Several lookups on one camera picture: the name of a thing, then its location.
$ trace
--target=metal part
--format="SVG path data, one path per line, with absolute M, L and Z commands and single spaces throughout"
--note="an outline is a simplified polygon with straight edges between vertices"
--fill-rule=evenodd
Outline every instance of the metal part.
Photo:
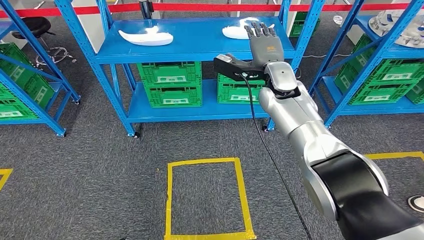
M 143 19 L 152 19 L 153 5 L 151 0 L 138 0 Z
M 292 91 L 298 87 L 295 73 L 290 64 L 284 61 L 270 62 L 265 67 L 265 74 L 268 74 L 273 81 L 274 89 L 280 92 Z
M 386 35 L 398 19 L 401 17 L 403 10 L 384 10 L 369 19 L 368 25 L 374 33 L 380 37 Z M 395 43 L 410 47 L 410 48 L 424 48 L 424 15 L 416 15 L 408 26 L 396 39 Z
M 367 164 L 384 194 L 388 195 L 387 180 L 376 164 L 353 151 L 325 128 L 318 114 L 317 104 L 309 96 L 305 86 L 300 81 L 296 81 L 290 65 L 272 62 L 266 66 L 265 73 L 269 75 L 274 88 L 285 91 L 295 88 L 300 90 L 300 96 L 278 99 L 270 88 L 264 87 L 259 93 L 259 102 L 293 147 L 306 191 L 324 216 L 335 221 L 337 208 L 327 185 L 312 166 L 342 153 L 352 153 Z

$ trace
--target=shelf board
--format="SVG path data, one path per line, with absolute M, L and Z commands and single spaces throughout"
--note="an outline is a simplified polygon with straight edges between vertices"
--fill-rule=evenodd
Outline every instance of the shelf board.
M 121 20 L 111 26 L 95 59 L 99 64 L 212 61 L 218 54 L 231 53 L 242 60 L 252 59 L 249 41 L 227 38 L 222 28 L 238 26 L 240 17 Z M 295 49 L 278 17 L 258 17 L 275 32 L 284 47 L 284 57 L 292 59 Z M 146 27 L 158 26 L 160 33 L 170 33 L 173 42 L 164 46 L 140 46 L 124 40 L 118 33 L 145 33 Z
M 15 25 L 11 21 L 0 21 L 0 39 L 6 36 L 10 31 L 15 29 Z
M 200 107 L 152 108 L 141 82 L 137 83 L 128 110 L 131 123 L 174 122 L 194 120 L 247 119 L 252 117 L 250 104 L 227 104 L 217 102 L 217 80 L 202 81 Z M 268 118 L 259 104 L 254 105 L 257 118 Z
M 324 85 L 335 103 L 342 99 L 342 93 L 334 83 L 335 77 L 323 77 Z M 395 103 L 380 103 L 368 105 L 349 105 L 343 107 L 338 115 L 368 115 L 368 114 L 414 114 L 424 113 L 424 104 L 413 104 L 406 96 Z
M 371 30 L 368 25 L 368 21 L 374 16 L 369 15 L 360 15 L 356 16 L 355 23 L 358 25 L 368 37 L 370 37 L 373 41 L 380 38 L 377 34 Z M 396 43 L 391 46 L 389 51 L 387 51 L 383 57 L 385 59 L 423 59 L 424 58 L 424 48 L 413 48 L 401 46 Z

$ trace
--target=blue metal shelf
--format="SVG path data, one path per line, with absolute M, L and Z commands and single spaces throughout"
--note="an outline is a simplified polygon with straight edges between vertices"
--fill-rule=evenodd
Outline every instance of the blue metal shelf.
M 372 41 L 381 37 L 373 32 L 368 25 L 368 21 L 374 16 L 360 15 L 356 16 L 354 24 L 358 25 Z M 412 48 L 393 44 L 388 51 L 383 53 L 385 59 L 424 59 L 424 48 Z
M 239 26 L 239 17 L 145 19 L 114 21 L 105 0 L 97 0 L 105 40 L 96 54 L 69 0 L 55 0 L 64 20 L 72 31 L 77 43 L 88 60 L 94 74 L 103 87 L 113 108 L 122 122 L 128 136 L 135 135 L 134 123 L 192 121 L 251 118 L 249 105 L 218 104 L 217 83 L 203 81 L 203 106 L 179 108 L 151 108 L 142 83 L 136 83 L 129 64 L 153 62 L 212 61 L 219 54 L 233 54 L 242 60 L 252 59 L 248 40 L 230 39 L 223 35 L 222 28 Z M 283 0 L 278 16 L 259 16 L 267 25 L 275 24 L 275 32 L 281 39 L 284 57 L 291 59 L 291 66 L 297 69 L 305 53 L 325 0 L 315 0 L 309 8 L 305 24 L 294 47 L 286 34 L 290 0 Z M 144 33 L 145 28 L 159 27 L 159 32 L 173 35 L 173 42 L 165 46 L 140 46 L 124 40 L 118 33 Z M 132 99 L 128 111 L 124 109 L 116 64 L 122 64 Z M 112 82 L 109 81 L 103 65 L 110 65 Z M 259 105 L 255 106 L 258 117 L 267 117 Z M 268 129 L 274 129 L 269 121 Z
M 334 76 L 322 78 L 332 100 L 338 103 L 342 99 L 342 93 L 334 83 Z M 413 104 L 407 97 L 402 97 L 396 103 L 368 104 L 368 105 L 345 105 L 339 115 L 369 115 L 369 114 L 412 114 L 424 113 L 424 104 Z
M 26 65 L 20 61 L 17 61 L 9 56 L 0 54 L 0 59 L 3 59 L 7 62 L 10 62 L 14 65 L 20 66 L 29 71 L 35 72 L 42 75 L 43 77 L 49 78 L 54 82 L 49 82 L 54 90 L 52 98 L 48 101 L 45 108 L 42 108 L 31 99 L 28 94 L 23 91 L 3 70 L 0 69 L 0 83 L 2 83 L 6 88 L 8 88 L 17 98 L 19 98 L 28 108 L 30 108 L 38 117 L 38 119 L 10 119 L 10 120 L 0 120 L 0 125 L 15 125 L 15 124 L 46 124 L 49 126 L 57 136 L 64 137 L 66 128 L 63 128 L 59 123 L 59 118 L 62 115 L 62 112 L 65 109 L 66 104 L 70 99 L 73 102 L 79 103 L 81 96 L 72 88 L 69 84 L 66 77 L 62 74 L 59 68 L 53 63 L 51 57 L 47 54 L 46 50 L 41 46 L 35 36 L 31 33 L 22 19 L 18 16 L 16 11 L 10 5 L 7 0 L 0 0 L 0 6 L 3 8 L 4 12 L 7 14 L 11 21 L 0 22 L 0 39 L 7 35 L 12 30 L 18 30 L 22 36 L 28 41 L 32 46 L 35 52 L 41 57 L 41 59 L 46 63 L 46 66 L 52 72 L 47 74 L 43 71 L 40 71 L 34 68 L 31 65 Z M 65 96 L 61 100 L 60 105 L 58 106 L 54 116 L 49 115 L 49 110 L 51 109 L 53 103 L 57 99 L 59 92 L 64 91 Z
M 128 110 L 128 120 L 132 123 L 248 119 L 252 117 L 250 104 L 226 104 L 217 101 L 217 80 L 202 81 L 202 106 L 200 107 L 150 107 L 145 89 L 141 82 L 137 83 Z M 268 118 L 260 105 L 254 105 L 257 118 Z
M 241 17 L 182 18 L 115 21 L 110 27 L 95 59 L 100 64 L 212 61 L 221 53 L 232 53 L 239 59 L 252 59 L 248 40 L 231 39 L 222 33 L 228 26 L 239 26 Z M 259 17 L 275 32 L 284 47 L 284 57 L 292 59 L 295 49 L 278 17 Z M 118 30 L 129 34 L 144 33 L 145 28 L 158 26 L 160 33 L 170 33 L 174 39 L 165 46 L 134 45 L 121 37 Z
M 364 4 L 364 0 L 357 0 L 353 3 L 351 10 L 346 16 L 343 25 L 337 33 L 337 37 L 331 45 L 324 61 L 319 68 L 312 85 L 309 88 L 309 94 L 315 94 L 321 101 L 323 109 L 328 116 L 324 120 L 325 126 L 329 127 L 337 116 L 348 115 L 368 115 L 368 114 L 410 114 L 424 113 L 424 104 L 413 104 L 405 96 L 396 103 L 381 103 L 367 105 L 349 105 L 349 100 L 354 96 L 357 90 L 362 86 L 364 81 L 373 72 L 383 59 L 422 59 L 424 58 L 424 49 L 409 48 L 395 44 L 403 30 L 408 26 L 409 22 L 417 15 L 418 11 L 423 7 L 424 0 L 412 0 L 403 12 L 402 16 L 394 24 L 392 29 L 384 36 L 380 37 L 375 34 L 368 26 L 368 21 L 372 16 L 358 16 L 358 13 Z M 351 29 L 352 25 L 358 25 L 372 39 L 372 43 L 364 48 L 356 51 L 349 57 L 338 61 L 333 66 L 330 62 L 335 56 L 343 38 Z M 375 51 L 368 59 L 363 69 L 350 84 L 345 93 L 341 93 L 334 83 L 334 77 L 325 76 L 335 70 L 337 66 L 347 63 L 357 55 L 366 51 L 370 47 L 375 47 Z M 330 109 L 326 98 L 323 97 L 319 85 L 324 84 L 330 93 L 334 107 Z

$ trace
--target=yellow tape marking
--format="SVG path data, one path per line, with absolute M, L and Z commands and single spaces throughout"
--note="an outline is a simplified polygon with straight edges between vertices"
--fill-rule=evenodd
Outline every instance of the yellow tape marking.
M 182 165 L 194 164 L 213 164 L 233 162 L 235 167 L 235 176 L 237 178 L 238 194 L 240 195 L 241 212 L 243 214 L 245 232 L 232 232 L 220 234 L 202 234 L 202 235 L 171 235 L 171 202 L 172 202 L 172 168 Z M 166 220 L 164 240 L 253 240 L 256 235 L 253 231 L 251 214 L 249 212 L 248 198 L 246 195 L 245 182 L 243 180 L 242 164 L 238 157 L 229 158 L 210 158 L 188 161 L 176 161 L 168 163 L 168 199 L 166 201 Z
M 0 169 L 0 190 L 2 190 L 3 186 L 6 183 L 6 180 L 12 174 L 13 168 Z
M 371 160 L 378 159 L 400 159 L 400 158 L 421 158 L 424 161 L 424 152 L 422 151 L 406 151 L 406 152 L 386 152 L 366 154 L 367 158 Z

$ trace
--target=white panel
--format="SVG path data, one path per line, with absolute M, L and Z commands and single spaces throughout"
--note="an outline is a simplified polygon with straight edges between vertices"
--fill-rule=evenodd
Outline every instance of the white panel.
M 86 7 L 97 6 L 96 0 L 73 0 L 72 6 Z M 100 14 L 78 15 L 82 28 L 88 37 L 94 51 L 97 53 L 105 41 L 105 33 L 103 32 L 102 18 Z

